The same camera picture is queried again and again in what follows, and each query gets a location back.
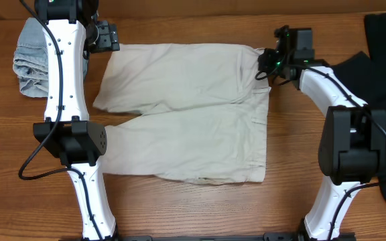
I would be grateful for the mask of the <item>beige khaki shorts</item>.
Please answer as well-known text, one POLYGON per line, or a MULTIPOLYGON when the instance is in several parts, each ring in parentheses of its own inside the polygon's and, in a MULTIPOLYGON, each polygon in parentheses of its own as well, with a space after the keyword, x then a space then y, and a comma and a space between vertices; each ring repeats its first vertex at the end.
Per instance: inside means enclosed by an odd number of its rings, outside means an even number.
POLYGON ((94 107, 109 125, 103 171, 197 184, 265 179, 270 86, 262 49, 237 44, 123 44, 94 107))

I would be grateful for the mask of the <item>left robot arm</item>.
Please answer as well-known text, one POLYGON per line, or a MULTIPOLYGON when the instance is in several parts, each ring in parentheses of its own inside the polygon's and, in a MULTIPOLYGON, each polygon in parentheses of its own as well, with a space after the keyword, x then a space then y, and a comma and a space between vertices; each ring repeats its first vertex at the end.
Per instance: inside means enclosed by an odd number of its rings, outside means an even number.
POLYGON ((83 61, 120 49, 117 27, 99 21, 98 1, 35 1, 43 27, 49 92, 44 121, 33 125, 38 150, 60 160, 73 182, 82 216, 82 240, 119 240, 99 157, 107 150, 102 124, 90 121, 84 96, 83 61))

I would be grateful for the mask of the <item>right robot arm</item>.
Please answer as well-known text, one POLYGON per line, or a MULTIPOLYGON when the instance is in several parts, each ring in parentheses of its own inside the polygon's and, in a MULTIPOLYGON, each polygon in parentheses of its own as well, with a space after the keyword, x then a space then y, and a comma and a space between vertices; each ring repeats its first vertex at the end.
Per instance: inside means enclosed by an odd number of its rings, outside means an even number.
POLYGON ((274 31, 277 46, 258 58, 256 80, 270 76, 291 82, 325 117, 318 148, 323 180, 312 209, 295 232, 270 232, 264 240, 356 241, 341 223, 362 189, 377 187, 386 153, 386 112, 355 96, 325 60, 317 60, 310 28, 282 26, 274 31))

